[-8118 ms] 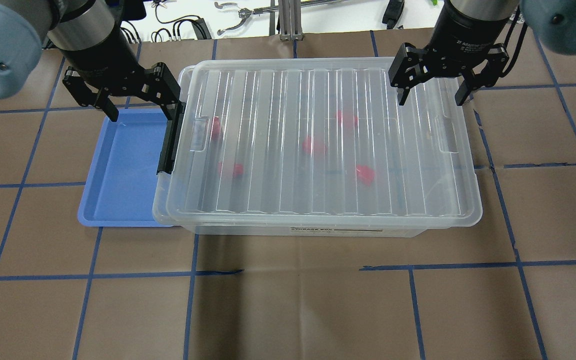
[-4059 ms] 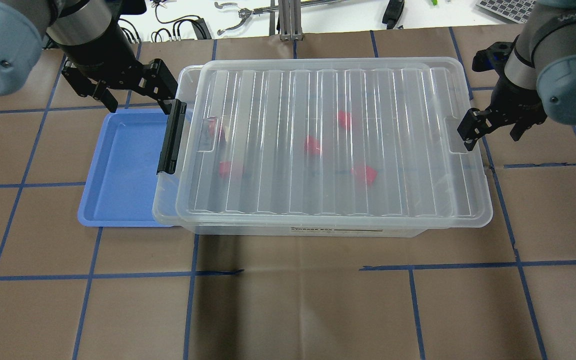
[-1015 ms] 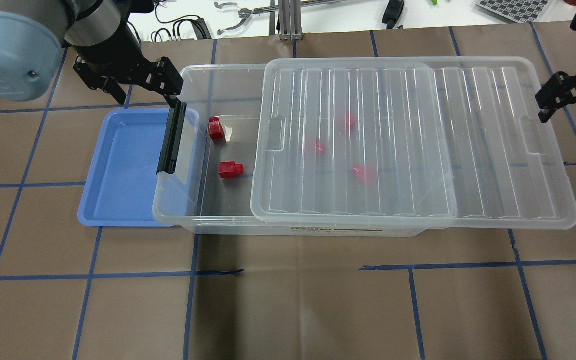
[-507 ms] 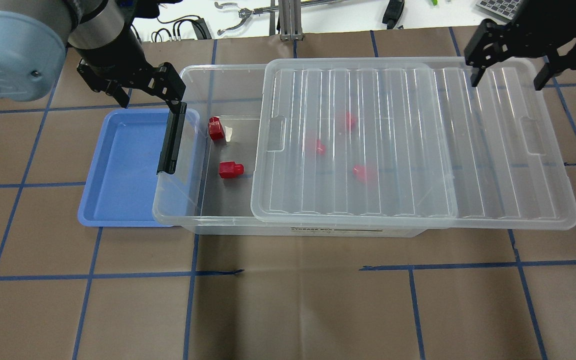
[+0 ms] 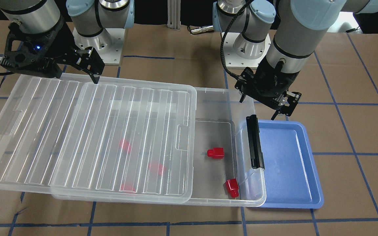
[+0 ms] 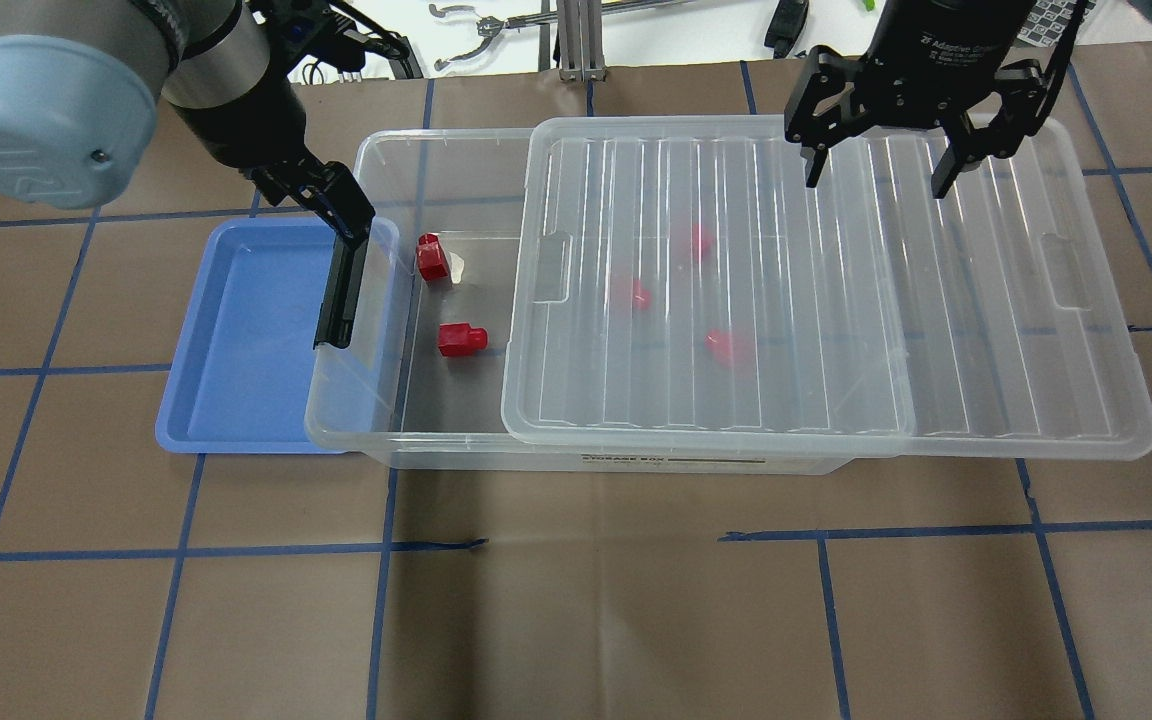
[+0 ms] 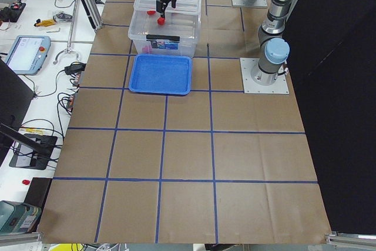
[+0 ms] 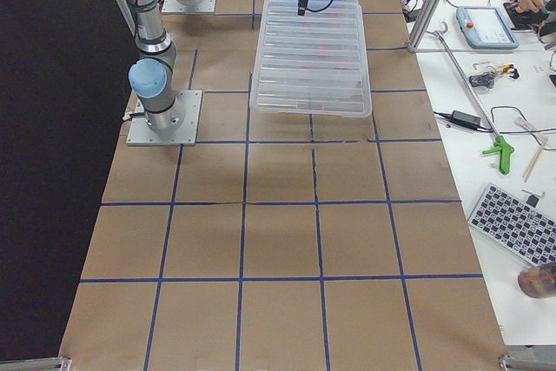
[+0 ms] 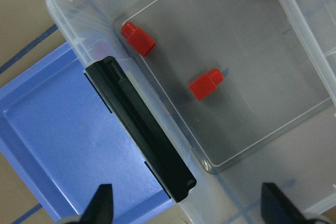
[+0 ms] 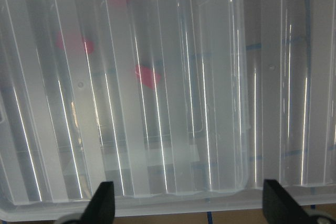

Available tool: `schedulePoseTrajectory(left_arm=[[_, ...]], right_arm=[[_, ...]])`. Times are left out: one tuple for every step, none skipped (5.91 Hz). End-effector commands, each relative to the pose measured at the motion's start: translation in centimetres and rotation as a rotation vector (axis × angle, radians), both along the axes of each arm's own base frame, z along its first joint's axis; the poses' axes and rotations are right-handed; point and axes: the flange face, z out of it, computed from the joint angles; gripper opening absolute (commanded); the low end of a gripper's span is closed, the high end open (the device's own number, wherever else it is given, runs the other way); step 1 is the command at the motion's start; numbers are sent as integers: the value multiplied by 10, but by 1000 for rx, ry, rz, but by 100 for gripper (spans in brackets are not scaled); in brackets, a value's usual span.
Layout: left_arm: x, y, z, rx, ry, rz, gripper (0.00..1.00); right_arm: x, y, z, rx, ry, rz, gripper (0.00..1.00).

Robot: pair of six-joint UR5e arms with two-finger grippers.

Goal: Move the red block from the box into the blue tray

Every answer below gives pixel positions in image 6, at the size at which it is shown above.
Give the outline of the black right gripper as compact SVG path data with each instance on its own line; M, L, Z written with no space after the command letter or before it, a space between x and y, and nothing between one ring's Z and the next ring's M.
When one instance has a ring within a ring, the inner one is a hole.
M859 56L819 44L783 113L786 141L803 146L805 185L814 190L829 147L870 127L946 128L934 165L932 197L946 199L961 173L986 151L978 129L947 129L991 94L1000 97L995 126L1036 132L1049 114L1049 78L1037 61L1007 65L1011 41L1032 1L888 1Z

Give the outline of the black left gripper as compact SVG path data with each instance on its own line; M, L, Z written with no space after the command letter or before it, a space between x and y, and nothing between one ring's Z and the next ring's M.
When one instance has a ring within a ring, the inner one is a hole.
M271 205L294 200L338 233L314 331L314 348L347 348L361 297L376 209L353 170L310 151L248 169L248 181Z

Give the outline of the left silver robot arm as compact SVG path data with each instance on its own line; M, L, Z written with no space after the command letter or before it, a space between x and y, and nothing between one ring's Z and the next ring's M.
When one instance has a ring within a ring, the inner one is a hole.
M314 341L344 348L376 210L344 164L308 150L288 76L305 58L357 70L369 54L407 50L343 1L0 1L0 195L116 199L166 103L262 199L333 229Z

